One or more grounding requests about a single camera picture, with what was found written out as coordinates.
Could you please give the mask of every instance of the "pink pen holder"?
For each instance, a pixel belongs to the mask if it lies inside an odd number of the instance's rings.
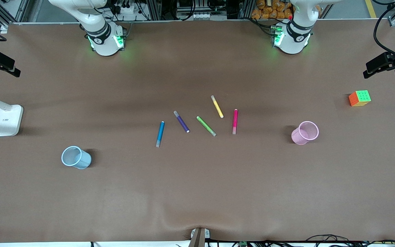
[[[292,141],[298,145],[304,145],[309,141],[315,140],[320,134],[318,126],[310,121],[304,121],[292,131]]]

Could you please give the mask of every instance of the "green marker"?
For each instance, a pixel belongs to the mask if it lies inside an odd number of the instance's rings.
[[[196,119],[205,127],[205,129],[207,129],[207,131],[213,135],[216,136],[216,133],[210,128],[210,126],[207,125],[206,122],[204,122],[204,120],[202,120],[201,117],[197,116]]]

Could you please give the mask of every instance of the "electronic equipment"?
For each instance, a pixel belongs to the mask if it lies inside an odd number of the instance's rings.
[[[307,45],[319,12],[316,5],[333,4],[342,0],[290,0],[295,12],[290,21],[278,23],[274,46],[287,54],[296,54]]]
[[[124,49],[126,36],[123,27],[114,22],[107,22],[101,13],[93,12],[96,8],[105,6],[107,0],[49,0],[49,2],[80,22],[87,33],[92,49],[99,55],[110,56]]]

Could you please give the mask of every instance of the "floor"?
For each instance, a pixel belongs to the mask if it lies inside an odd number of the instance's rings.
[[[11,0],[2,3],[11,13],[16,14],[16,6],[21,0]],[[31,18],[32,22],[75,22],[75,19],[65,11],[50,4],[48,0],[35,0],[39,11]],[[386,10],[386,6],[365,0],[343,0],[336,3],[327,15],[327,19],[367,19],[377,18]]]

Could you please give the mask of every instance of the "pink marker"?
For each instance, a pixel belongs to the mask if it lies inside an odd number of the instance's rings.
[[[234,109],[234,118],[232,119],[232,134],[237,133],[237,115],[238,111],[237,109]]]

